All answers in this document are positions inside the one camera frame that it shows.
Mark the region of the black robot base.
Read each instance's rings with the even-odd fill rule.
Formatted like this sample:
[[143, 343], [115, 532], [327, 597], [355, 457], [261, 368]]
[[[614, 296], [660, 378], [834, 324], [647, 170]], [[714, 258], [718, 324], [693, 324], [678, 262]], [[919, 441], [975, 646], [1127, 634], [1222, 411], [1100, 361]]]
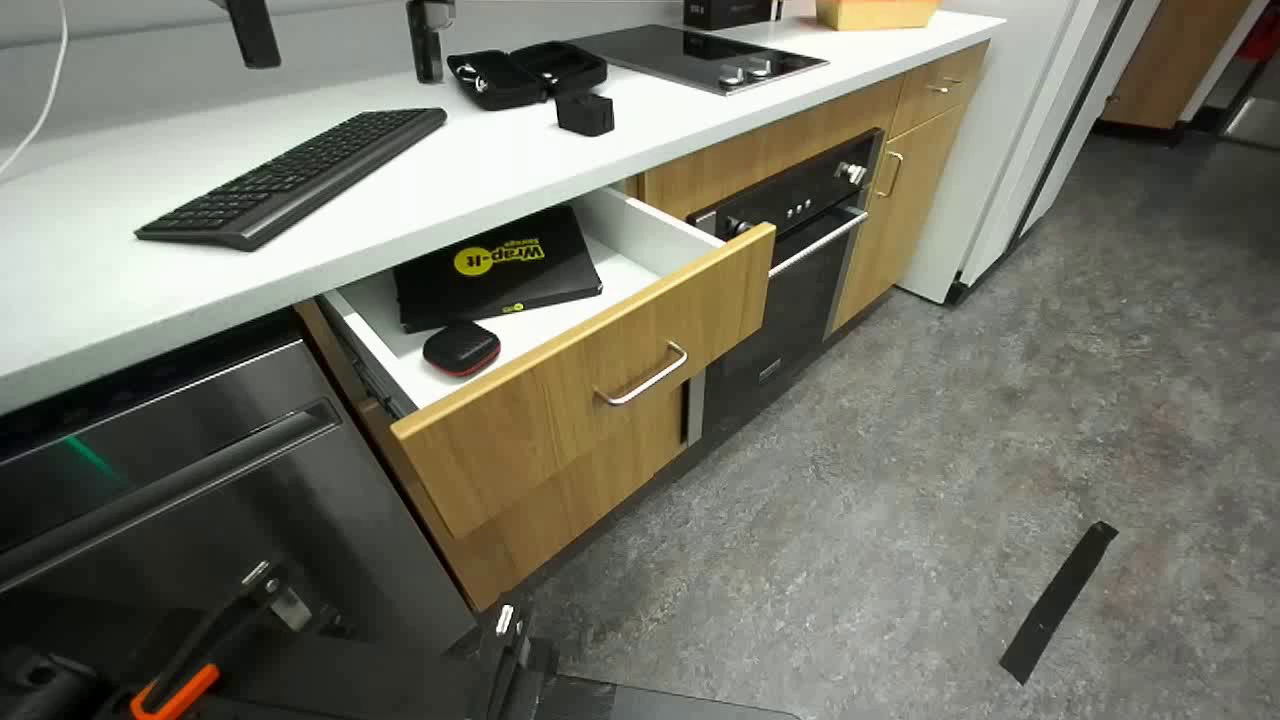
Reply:
[[[5, 720], [129, 720], [196, 616], [7, 601], [0, 609]], [[535, 646], [439, 657], [354, 634], [261, 633], [186, 720], [800, 720], [786, 707], [565, 674]]]

